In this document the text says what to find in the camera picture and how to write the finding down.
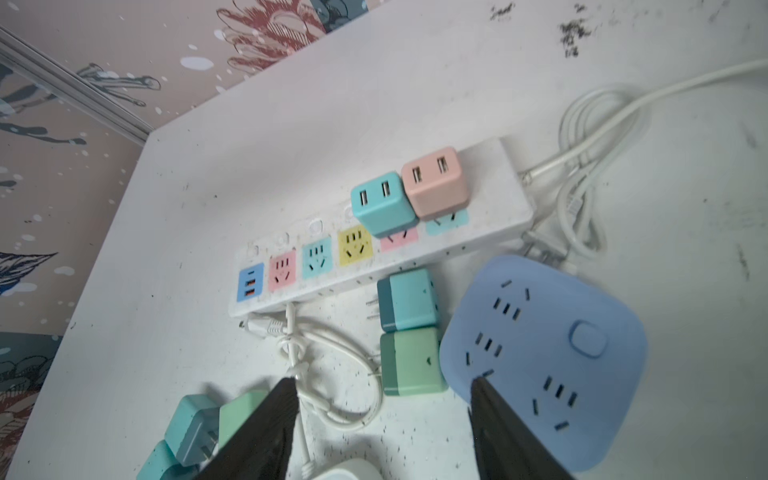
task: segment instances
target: yellow outlet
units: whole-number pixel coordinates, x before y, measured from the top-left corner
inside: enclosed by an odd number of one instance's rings
[[[352,265],[373,257],[371,234],[363,225],[339,232],[339,265]]]

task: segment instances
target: painted wall mural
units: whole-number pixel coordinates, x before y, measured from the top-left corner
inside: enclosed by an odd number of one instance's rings
[[[381,3],[25,0],[0,2],[0,24],[160,127]]]
[[[312,5],[306,0],[236,0],[235,8],[216,13],[227,24],[224,39],[238,56],[227,63],[247,73],[257,73],[306,47],[326,33]]]
[[[2,480],[141,147],[2,64],[0,125]]]

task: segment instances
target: pink outlet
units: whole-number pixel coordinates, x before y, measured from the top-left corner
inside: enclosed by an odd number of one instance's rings
[[[456,212],[469,204],[469,189],[456,149],[446,147],[403,166],[402,185],[422,221]]]
[[[267,286],[270,292],[296,282],[296,250],[270,259],[270,275]]]
[[[396,250],[409,243],[419,241],[419,232],[416,231],[416,227],[409,228],[408,230],[393,233],[388,237],[382,238],[382,252],[389,252],[390,250]]]

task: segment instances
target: table surface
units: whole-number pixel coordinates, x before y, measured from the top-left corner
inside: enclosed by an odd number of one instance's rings
[[[133,478],[183,395],[232,399],[286,364],[227,317],[233,257],[341,201],[361,180],[446,144],[505,136],[518,169],[557,150],[560,115],[613,83],[650,89],[768,55],[763,0],[398,0],[155,131],[120,205],[9,478]],[[566,58],[559,25],[593,33]],[[607,458],[579,478],[757,478],[768,448],[768,95],[751,76],[654,105],[598,189],[610,249],[580,275],[625,302],[650,344]],[[492,252],[433,268],[452,311]],[[368,349],[368,286],[301,306]],[[339,406],[368,379],[318,349]],[[361,432],[306,420],[321,465],[477,478],[466,404],[387,398]],[[291,460],[299,478],[300,458]]]

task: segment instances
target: square power strip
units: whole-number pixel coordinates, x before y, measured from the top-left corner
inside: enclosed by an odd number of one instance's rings
[[[384,239],[353,216],[349,198],[237,253],[229,313],[275,312],[519,237],[535,209],[498,138],[460,151],[469,205]]]

